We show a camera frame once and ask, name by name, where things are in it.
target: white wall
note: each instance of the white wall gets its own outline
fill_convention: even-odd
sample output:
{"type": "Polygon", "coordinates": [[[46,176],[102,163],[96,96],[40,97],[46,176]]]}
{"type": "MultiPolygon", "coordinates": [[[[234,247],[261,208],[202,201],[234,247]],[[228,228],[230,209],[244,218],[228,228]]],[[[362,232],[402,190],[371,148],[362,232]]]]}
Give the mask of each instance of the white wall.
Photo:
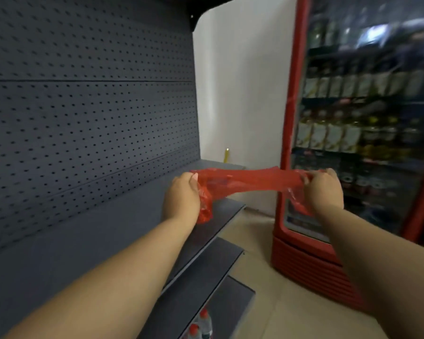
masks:
{"type": "MultiPolygon", "coordinates": [[[[193,33],[201,158],[279,166],[296,0],[234,0],[193,33]]],[[[235,198],[275,214],[275,192],[235,198]]]]}

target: refrigerator base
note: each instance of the refrigerator base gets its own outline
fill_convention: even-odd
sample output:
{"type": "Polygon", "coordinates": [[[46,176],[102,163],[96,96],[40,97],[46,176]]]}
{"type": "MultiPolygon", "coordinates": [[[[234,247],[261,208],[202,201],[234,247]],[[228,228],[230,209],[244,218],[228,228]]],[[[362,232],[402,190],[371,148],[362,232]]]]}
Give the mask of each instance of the refrigerator base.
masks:
{"type": "Polygon", "coordinates": [[[342,266],[312,256],[273,237],[272,266],[289,279],[350,308],[368,313],[342,266]]]}

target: red plastic bag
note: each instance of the red plastic bag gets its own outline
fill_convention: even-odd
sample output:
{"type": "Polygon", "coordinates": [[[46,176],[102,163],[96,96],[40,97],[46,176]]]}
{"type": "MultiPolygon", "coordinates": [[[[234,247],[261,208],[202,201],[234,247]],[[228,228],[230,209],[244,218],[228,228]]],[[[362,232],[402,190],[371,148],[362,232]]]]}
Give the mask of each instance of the red plastic bag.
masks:
{"type": "Polygon", "coordinates": [[[212,218],[212,202],[228,195],[254,190],[276,190],[291,200],[295,209],[309,215],[303,197],[302,176],[304,170],[281,170],[273,167],[263,170],[192,170],[198,173],[199,198],[201,209],[198,224],[208,222],[212,218]]]}

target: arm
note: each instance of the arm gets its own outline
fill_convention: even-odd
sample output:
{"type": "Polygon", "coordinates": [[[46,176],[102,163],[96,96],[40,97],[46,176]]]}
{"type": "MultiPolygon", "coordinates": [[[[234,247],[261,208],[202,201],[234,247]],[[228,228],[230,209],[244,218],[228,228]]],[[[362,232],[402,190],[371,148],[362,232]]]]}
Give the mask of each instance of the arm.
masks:
{"type": "Polygon", "coordinates": [[[175,178],[165,194],[164,222],[74,281],[5,338],[135,339],[198,218],[197,180],[192,173],[175,178]]]}
{"type": "Polygon", "coordinates": [[[305,197],[345,272],[390,338],[424,338],[424,248],[344,210],[336,173],[313,172],[305,197]]]}

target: red refrigerator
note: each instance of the red refrigerator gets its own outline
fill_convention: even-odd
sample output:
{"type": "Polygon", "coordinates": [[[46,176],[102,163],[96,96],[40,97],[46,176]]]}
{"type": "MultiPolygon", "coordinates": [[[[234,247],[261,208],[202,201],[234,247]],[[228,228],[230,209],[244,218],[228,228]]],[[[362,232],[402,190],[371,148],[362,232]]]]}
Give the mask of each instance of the red refrigerator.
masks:
{"type": "MultiPolygon", "coordinates": [[[[424,228],[424,0],[297,0],[282,169],[337,171],[345,208],[411,241],[424,228]]],[[[367,310],[328,237],[279,194],[272,264],[367,310]]]]}

